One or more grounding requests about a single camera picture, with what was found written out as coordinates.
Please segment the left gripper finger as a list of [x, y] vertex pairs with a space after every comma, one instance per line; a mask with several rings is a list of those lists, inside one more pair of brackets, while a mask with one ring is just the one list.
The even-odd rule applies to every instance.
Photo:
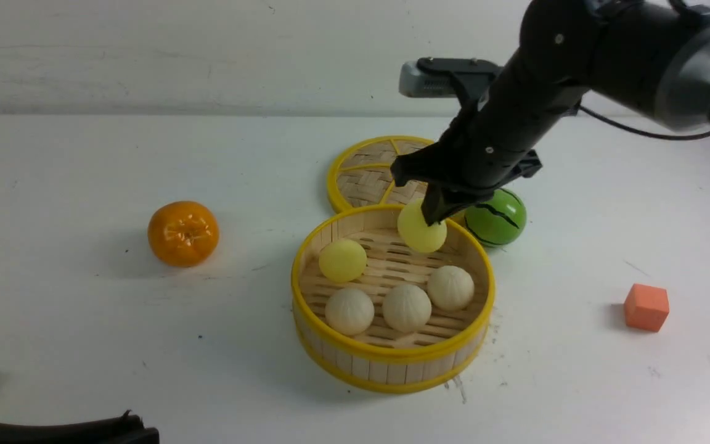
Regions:
[[160, 443], [157, 428], [146, 427], [130, 410], [101, 421], [56, 426], [0, 422], [0, 443]]

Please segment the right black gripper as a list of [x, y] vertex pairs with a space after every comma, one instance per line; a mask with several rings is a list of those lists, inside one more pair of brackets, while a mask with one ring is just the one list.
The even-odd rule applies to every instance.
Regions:
[[533, 149], [543, 136], [543, 80], [520, 56], [502, 65], [479, 98], [460, 107], [436, 142], [391, 165], [398, 186], [426, 184], [427, 226], [491, 200], [505, 183], [540, 168]]

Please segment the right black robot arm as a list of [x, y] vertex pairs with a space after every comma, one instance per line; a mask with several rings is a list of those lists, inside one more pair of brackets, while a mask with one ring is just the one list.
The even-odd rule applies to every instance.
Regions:
[[698, 140], [710, 126], [710, 7], [670, 1], [532, 1], [520, 43], [503, 65], [420, 58], [402, 67], [399, 90], [455, 97], [461, 109], [439, 140], [391, 164], [394, 184], [426, 184], [422, 212], [434, 224], [490, 199], [541, 169], [535, 145], [595, 92]]

